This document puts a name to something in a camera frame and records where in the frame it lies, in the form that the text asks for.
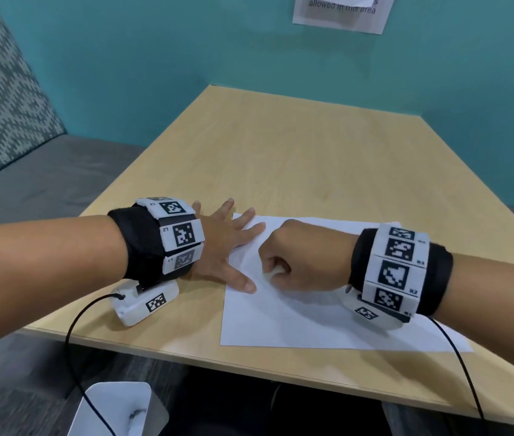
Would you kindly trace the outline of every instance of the person's left hand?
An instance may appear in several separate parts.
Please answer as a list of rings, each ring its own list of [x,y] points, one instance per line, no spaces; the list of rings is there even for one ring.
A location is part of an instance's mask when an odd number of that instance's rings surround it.
[[[237,219],[226,220],[234,204],[235,201],[229,199],[211,216],[201,216],[201,202],[197,200],[193,203],[196,216],[203,224],[205,246],[203,255],[195,262],[188,277],[217,280],[238,291],[253,293],[257,290],[255,283],[229,264],[229,255],[237,246],[245,245],[261,234],[265,223],[258,223],[248,230],[243,229],[255,215],[253,208],[249,208]]]

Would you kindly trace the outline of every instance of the wrist device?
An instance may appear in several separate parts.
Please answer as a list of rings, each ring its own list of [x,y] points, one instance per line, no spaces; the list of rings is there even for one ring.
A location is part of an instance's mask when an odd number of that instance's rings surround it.
[[[108,212],[122,233],[128,251],[124,278],[132,281],[114,292],[116,313],[134,325],[179,293],[174,280],[185,276],[201,258],[205,236],[194,209],[181,199],[146,197],[130,208]]]
[[[453,256],[428,234],[380,224],[356,242],[342,302],[365,321],[396,329],[417,313],[434,314],[452,267]]]

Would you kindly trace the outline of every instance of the fingernail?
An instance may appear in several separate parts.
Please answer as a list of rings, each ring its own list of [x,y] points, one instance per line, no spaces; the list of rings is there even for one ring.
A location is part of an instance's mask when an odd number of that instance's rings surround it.
[[[248,281],[247,283],[245,283],[245,287],[243,288],[243,292],[246,292],[246,293],[255,293],[257,291],[257,287],[255,286],[254,283]]]

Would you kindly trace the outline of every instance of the table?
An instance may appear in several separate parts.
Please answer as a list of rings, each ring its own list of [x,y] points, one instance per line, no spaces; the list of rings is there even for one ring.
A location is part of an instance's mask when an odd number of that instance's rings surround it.
[[[392,221],[454,252],[514,263],[514,215],[418,116],[209,86],[85,211],[178,196],[214,211]],[[220,346],[224,287],[179,297],[125,328],[92,307],[72,341],[98,348],[475,416],[453,353]],[[26,330],[63,339],[104,288]],[[473,343],[464,355],[489,419],[514,423],[514,367]]]

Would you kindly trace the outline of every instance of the black pants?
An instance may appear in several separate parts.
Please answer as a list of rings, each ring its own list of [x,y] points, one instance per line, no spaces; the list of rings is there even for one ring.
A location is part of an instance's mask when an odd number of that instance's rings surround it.
[[[380,401],[202,368],[171,408],[162,436],[391,435]]]

